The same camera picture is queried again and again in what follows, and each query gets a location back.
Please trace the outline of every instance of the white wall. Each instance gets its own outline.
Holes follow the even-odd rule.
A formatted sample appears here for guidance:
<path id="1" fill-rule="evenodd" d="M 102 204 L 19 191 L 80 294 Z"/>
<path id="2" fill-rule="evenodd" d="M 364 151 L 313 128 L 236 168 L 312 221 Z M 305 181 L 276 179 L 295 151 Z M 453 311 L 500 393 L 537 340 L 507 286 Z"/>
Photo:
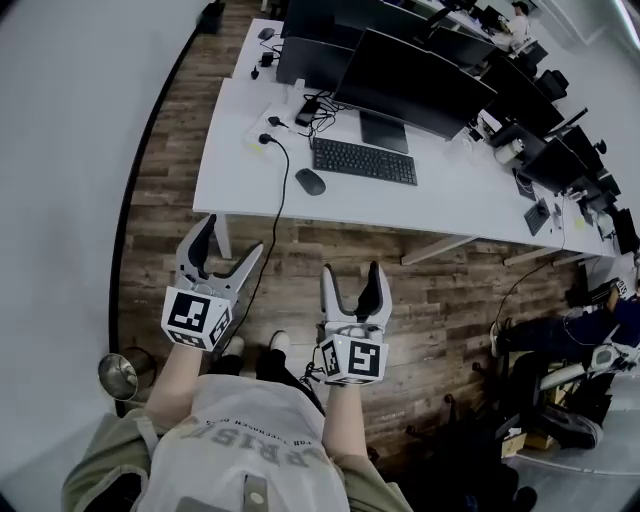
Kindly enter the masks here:
<path id="1" fill-rule="evenodd" d="M 69 438 L 77 454 L 87 436 L 76 433 L 112 408 L 96 365 L 123 192 L 204 5 L 16 0 L 0 22 L 0 491 L 20 511 L 52 510 L 58 496 L 21 507 L 34 496 L 14 492 L 12 475 Z M 37 478 L 61 481 L 72 461 L 58 456 Z"/>

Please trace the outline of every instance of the monitor stand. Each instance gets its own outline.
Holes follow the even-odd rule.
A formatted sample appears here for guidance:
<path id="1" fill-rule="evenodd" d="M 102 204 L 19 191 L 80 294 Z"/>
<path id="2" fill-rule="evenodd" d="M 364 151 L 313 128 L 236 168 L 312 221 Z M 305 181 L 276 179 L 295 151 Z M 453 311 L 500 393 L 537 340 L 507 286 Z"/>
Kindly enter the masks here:
<path id="1" fill-rule="evenodd" d="M 384 117 L 367 112 L 360 112 L 360 129 L 362 142 L 382 148 L 398 151 L 405 155 L 409 153 L 404 124 L 390 121 Z"/>

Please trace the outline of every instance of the hand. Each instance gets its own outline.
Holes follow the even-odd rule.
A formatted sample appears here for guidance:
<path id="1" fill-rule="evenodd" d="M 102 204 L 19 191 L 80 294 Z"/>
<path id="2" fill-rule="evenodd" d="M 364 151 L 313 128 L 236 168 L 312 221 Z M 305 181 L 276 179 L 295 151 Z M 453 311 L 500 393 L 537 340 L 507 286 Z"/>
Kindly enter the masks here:
<path id="1" fill-rule="evenodd" d="M 618 304 L 618 300 L 620 299 L 620 292 L 618 291 L 618 286 L 614 286 L 611 289 L 611 295 L 609 295 L 609 300 L 607 301 L 607 309 L 614 312 L 616 309 L 616 304 Z"/>

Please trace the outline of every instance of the black cable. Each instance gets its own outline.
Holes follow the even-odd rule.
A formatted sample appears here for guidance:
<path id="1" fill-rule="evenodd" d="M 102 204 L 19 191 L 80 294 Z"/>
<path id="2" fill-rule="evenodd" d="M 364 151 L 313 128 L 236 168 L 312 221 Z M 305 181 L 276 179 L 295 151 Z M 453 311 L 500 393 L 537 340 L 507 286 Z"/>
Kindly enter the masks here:
<path id="1" fill-rule="evenodd" d="M 272 52 L 276 52 L 278 55 L 282 53 L 282 51 L 276 50 L 276 46 L 284 46 L 284 44 L 274 44 L 273 46 L 267 46 L 265 44 L 267 41 L 260 41 L 260 46 L 263 46 L 264 48 L 266 48 L 267 50 L 271 50 Z"/>
<path id="2" fill-rule="evenodd" d="M 311 118 L 309 123 L 309 133 L 298 132 L 298 135 L 302 135 L 309 139 L 309 148 L 313 149 L 313 142 L 318 133 L 322 133 L 326 129 L 333 126 L 336 122 L 336 114 L 343 110 L 351 110 L 343 105 L 336 105 L 331 99 L 330 91 L 320 91 L 317 94 L 305 94 L 304 99 L 306 101 L 317 101 L 319 108 L 317 112 Z"/>
<path id="3" fill-rule="evenodd" d="M 262 281 L 262 274 L 264 273 L 264 269 L 267 267 L 267 264 L 269 263 L 269 258 L 271 258 L 271 253 L 273 252 L 273 248 L 276 246 L 276 240 L 277 240 L 276 228 L 278 227 L 280 214 L 282 213 L 282 209 L 284 208 L 284 200 L 286 198 L 286 193 L 287 193 L 287 178 L 289 176 L 289 154 L 287 153 L 287 150 L 284 149 L 284 146 L 280 144 L 276 139 L 272 138 L 271 142 L 275 142 L 278 146 L 280 146 L 280 149 L 282 149 L 282 151 L 284 152 L 284 156 L 287 159 L 287 169 L 284 173 L 284 180 L 282 182 L 282 201 L 280 201 L 280 208 L 278 209 L 278 214 L 276 215 L 276 219 L 273 221 L 273 227 L 271 228 L 271 235 L 272 235 L 271 247 L 269 247 L 269 251 L 267 252 L 267 258 L 264 260 L 264 263 L 262 264 L 262 268 L 260 269 L 260 274 L 258 275 L 258 282 L 256 283 L 256 287 L 253 290 L 253 295 L 251 296 L 249 305 L 247 306 L 247 309 L 244 312 L 244 316 L 242 317 L 242 320 L 240 320 L 240 323 L 238 324 L 238 326 L 234 329 L 233 334 L 231 335 L 229 340 L 231 340 L 236 335 L 236 333 L 238 332 L 238 329 L 240 329 L 240 327 L 246 320 L 247 315 L 249 314 L 249 310 L 251 309 L 251 305 L 253 304 L 253 301 L 256 298 L 256 295 L 258 293 L 258 288 L 260 287 L 260 282 Z"/>
<path id="4" fill-rule="evenodd" d="M 311 385 L 311 380 L 315 380 L 316 382 L 320 382 L 314 373 L 325 373 L 324 368 L 321 366 L 316 366 L 316 351 L 320 346 L 316 345 L 313 347 L 313 354 L 311 355 L 311 361 L 307 363 L 307 366 L 304 370 L 304 375 L 300 377 L 298 380 L 307 386 L 311 391 L 314 391 L 313 386 Z"/>
<path id="5" fill-rule="evenodd" d="M 560 250 L 558 251 L 559 253 L 561 253 L 564 250 L 564 246 L 567 242 L 567 235 L 565 233 L 564 230 L 564 202 L 565 202 L 566 197 L 562 196 L 562 247 L 560 248 Z M 521 277 L 518 281 L 516 281 L 516 283 L 511 287 L 511 289 L 507 292 L 507 294 L 504 296 L 504 299 L 502 299 L 502 303 L 500 304 L 500 309 L 498 309 L 498 314 L 496 315 L 496 320 L 495 320 L 495 324 L 496 324 L 496 329 L 498 330 L 498 332 L 500 332 L 500 324 L 498 323 L 498 320 L 500 320 L 500 313 L 502 313 L 502 308 L 504 307 L 504 303 L 507 301 L 507 299 L 509 298 L 509 296 L 513 293 L 513 290 L 515 290 L 516 286 L 518 286 L 522 281 L 524 281 L 527 277 L 535 274 L 536 272 L 538 272 L 539 270 L 542 270 L 544 267 L 546 267 L 547 265 L 553 264 L 555 263 L 558 258 L 560 257 L 560 254 L 558 254 L 558 256 L 556 256 L 555 258 L 550 258 L 548 261 L 544 262 L 542 265 L 540 265 L 538 268 L 536 268 L 535 270 L 532 270 L 531 272 L 529 272 L 528 274 L 526 274 L 524 277 Z"/>

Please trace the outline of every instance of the white sneaker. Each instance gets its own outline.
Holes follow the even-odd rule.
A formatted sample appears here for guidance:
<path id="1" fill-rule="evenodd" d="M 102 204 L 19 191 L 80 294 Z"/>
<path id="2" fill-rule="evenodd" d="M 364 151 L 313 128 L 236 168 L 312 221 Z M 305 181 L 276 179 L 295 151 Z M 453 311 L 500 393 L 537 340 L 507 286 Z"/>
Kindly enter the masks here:
<path id="1" fill-rule="evenodd" d="M 244 352 L 244 340 L 240 336 L 234 336 L 227 344 L 227 348 L 222 352 L 223 356 L 238 356 L 242 357 Z"/>
<path id="2" fill-rule="evenodd" d="M 277 331 L 272 337 L 269 343 L 269 350 L 281 350 L 287 355 L 289 353 L 289 347 L 291 346 L 291 340 L 289 335 L 284 331 Z"/>

